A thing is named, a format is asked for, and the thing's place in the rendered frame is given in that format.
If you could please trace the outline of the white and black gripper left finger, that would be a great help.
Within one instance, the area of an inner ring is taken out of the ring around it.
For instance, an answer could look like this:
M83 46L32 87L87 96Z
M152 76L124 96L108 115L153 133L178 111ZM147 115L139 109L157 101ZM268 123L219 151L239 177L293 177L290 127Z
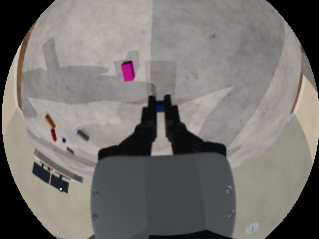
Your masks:
M134 133L119 145L100 149L98 161L103 157L113 155L151 155L152 145L156 138L158 138L156 97L149 96L148 106L143 107L141 123L135 127Z

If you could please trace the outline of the magenta block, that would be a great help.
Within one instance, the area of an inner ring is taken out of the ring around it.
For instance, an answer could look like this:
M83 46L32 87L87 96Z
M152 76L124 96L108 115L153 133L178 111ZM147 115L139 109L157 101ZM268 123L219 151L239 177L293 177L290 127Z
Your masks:
M123 62L121 64L125 82L133 81L135 78L133 61Z

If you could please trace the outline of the orange rod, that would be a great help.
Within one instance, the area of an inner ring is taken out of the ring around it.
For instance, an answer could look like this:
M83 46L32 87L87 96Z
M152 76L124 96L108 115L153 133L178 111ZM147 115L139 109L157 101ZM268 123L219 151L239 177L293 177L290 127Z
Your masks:
M49 115L46 115L45 119L47 120L51 128L55 128L55 124L53 123Z

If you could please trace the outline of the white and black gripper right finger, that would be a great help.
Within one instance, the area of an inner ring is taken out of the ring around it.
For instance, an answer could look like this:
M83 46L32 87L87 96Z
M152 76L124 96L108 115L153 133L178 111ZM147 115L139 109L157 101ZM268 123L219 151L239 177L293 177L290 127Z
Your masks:
M180 121L177 106L171 105L170 95L163 96L165 115L165 137L171 142L172 154L198 152L217 152L226 156L226 147L222 143L203 141L186 129Z

